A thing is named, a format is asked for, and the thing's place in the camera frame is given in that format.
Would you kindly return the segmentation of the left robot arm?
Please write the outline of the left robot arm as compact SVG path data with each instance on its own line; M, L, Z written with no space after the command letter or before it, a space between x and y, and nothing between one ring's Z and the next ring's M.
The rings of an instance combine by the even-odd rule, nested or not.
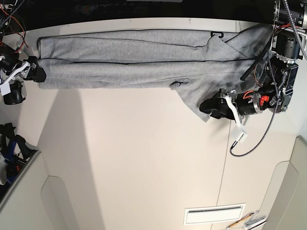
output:
M298 71L297 60L307 56L307 2L277 0L273 33L260 56L243 74L253 73L256 89L238 93L220 89L202 102L199 110L213 118L234 120L269 109L287 110Z

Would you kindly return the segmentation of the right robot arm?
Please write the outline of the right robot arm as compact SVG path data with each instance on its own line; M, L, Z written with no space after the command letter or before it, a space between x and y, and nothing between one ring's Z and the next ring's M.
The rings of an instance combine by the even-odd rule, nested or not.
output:
M14 15L25 3L24 0L2 0L0 2L0 83L9 83L16 78L25 81L42 83L47 76L42 67L39 66L37 58L30 56L21 61L19 55L23 47L27 46L25 41L26 29ZM12 48L3 42L7 29L12 34L21 38L21 43L16 48Z

